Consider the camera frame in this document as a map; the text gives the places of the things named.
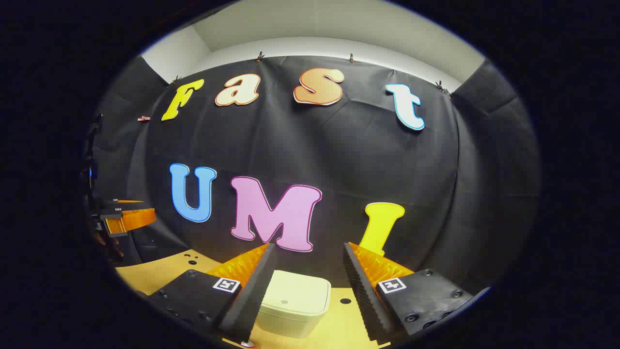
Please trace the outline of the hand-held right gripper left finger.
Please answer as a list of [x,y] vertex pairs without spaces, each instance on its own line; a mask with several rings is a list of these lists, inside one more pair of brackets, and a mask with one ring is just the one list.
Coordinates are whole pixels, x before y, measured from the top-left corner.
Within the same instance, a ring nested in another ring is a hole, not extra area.
[[223,263],[195,251],[183,253],[172,267],[148,272],[146,300],[182,336],[208,346],[247,342],[276,262],[273,243]]

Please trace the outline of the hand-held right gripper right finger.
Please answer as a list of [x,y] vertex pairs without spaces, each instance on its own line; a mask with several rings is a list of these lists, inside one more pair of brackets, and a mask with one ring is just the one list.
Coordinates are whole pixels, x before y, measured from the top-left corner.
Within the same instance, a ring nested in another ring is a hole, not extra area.
[[471,294],[432,268],[412,271],[357,244],[343,263],[370,340],[404,345],[454,322],[490,288]]

